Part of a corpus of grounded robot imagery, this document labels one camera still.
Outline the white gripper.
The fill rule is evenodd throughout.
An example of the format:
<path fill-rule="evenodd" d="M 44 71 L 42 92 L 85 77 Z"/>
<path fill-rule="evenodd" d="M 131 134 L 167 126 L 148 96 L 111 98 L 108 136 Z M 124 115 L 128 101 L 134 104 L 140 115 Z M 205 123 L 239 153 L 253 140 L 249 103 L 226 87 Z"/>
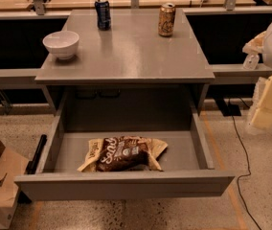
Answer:
<path fill-rule="evenodd" d="M 242 52 L 246 54 L 261 54 L 265 31 L 247 42 Z M 272 76 L 268 79 L 259 77 L 252 97 L 252 105 L 247 114 L 246 131 L 249 134 L 262 134 L 272 126 Z"/>

